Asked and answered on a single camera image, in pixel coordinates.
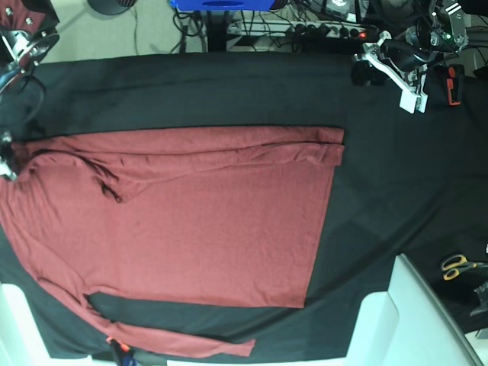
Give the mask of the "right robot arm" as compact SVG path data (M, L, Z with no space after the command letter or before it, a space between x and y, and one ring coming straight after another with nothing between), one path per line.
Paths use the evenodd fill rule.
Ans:
M1 2L1 96L7 97L14 85L20 86L18 93L30 84L39 91L25 123L34 119L46 97L46 87L34 70L59 41L58 23L51 1Z

